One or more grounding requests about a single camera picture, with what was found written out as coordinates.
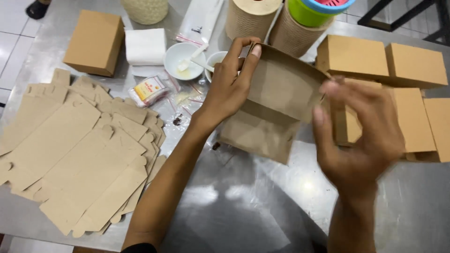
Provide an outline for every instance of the label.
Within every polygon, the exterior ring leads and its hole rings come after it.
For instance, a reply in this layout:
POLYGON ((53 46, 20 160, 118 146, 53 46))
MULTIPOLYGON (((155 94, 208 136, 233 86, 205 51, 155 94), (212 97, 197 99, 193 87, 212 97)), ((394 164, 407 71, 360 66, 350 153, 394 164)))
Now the label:
POLYGON ((136 94, 141 101, 146 100, 151 95, 164 89, 165 86, 161 83, 158 77, 149 77, 134 87, 136 94))

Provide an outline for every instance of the person's left hand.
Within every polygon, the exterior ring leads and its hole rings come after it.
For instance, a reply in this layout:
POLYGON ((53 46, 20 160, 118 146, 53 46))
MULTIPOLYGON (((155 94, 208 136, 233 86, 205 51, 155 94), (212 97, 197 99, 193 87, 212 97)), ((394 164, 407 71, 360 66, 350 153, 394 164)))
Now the person's left hand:
POLYGON ((195 113, 204 118, 213 128, 235 114, 248 97, 253 72, 261 56, 261 46, 254 46, 245 62, 243 58, 239 58, 239 55, 242 48, 252 42, 260 42, 260 39, 235 38, 223 61, 214 66, 214 75, 208 94, 203 106, 195 113))

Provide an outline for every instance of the cardboard box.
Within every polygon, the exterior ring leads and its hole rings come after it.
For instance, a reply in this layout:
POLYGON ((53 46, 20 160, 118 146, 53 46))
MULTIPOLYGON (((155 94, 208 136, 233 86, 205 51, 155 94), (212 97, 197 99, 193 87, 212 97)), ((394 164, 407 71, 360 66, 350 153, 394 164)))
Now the cardboard box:
POLYGON ((394 100, 407 153, 435 151, 419 88, 387 88, 394 100))
POLYGON ((120 16, 81 10, 63 62, 80 72, 112 77, 124 36, 120 16))
MULTIPOLYGON (((355 82, 375 89, 382 88, 381 83, 372 81, 346 78, 345 82, 355 82)), ((351 146, 361 137, 361 124, 356 112, 348 105, 330 102, 330 114, 333 122, 333 136, 336 144, 341 146, 351 146)))
POLYGON ((223 125, 220 141, 288 163, 300 121, 309 122, 328 77, 316 68, 263 45, 248 99, 223 125))
POLYGON ((391 86, 428 89, 448 85, 441 52, 391 43, 386 58, 391 78, 384 81, 391 86))
POLYGON ((410 161, 450 162, 450 99, 424 99, 436 151, 407 154, 410 161))
POLYGON ((317 48, 316 66, 346 77, 378 80, 389 76, 384 44, 354 37, 328 35, 317 48))

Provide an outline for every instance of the sleeve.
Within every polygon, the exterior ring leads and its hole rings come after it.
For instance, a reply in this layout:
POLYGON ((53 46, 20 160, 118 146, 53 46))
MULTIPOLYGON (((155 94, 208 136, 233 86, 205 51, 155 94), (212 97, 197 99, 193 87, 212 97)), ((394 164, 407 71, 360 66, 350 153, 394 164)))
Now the sleeve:
POLYGON ((153 245, 149 243, 140 243, 131 245, 126 249, 122 250, 121 253, 157 253, 153 245))

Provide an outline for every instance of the hand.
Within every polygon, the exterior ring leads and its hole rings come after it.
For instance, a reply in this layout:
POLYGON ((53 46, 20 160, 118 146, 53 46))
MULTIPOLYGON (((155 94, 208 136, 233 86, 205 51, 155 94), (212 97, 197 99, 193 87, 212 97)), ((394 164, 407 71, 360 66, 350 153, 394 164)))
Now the hand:
POLYGON ((405 140, 398 125, 390 95, 352 82, 326 81, 320 90, 330 100, 341 102, 358 115, 362 136, 348 150, 333 143, 332 125, 320 107, 313 110, 317 161, 336 186, 341 197, 376 191, 380 175, 405 152, 405 140))
POLYGON ((214 66, 210 89, 203 106, 196 113, 208 120, 213 128, 235 114, 248 97, 253 72, 261 56, 261 46, 253 47, 247 59, 239 58, 239 55, 242 48, 252 42, 260 42, 260 39, 235 38, 223 61, 214 66))

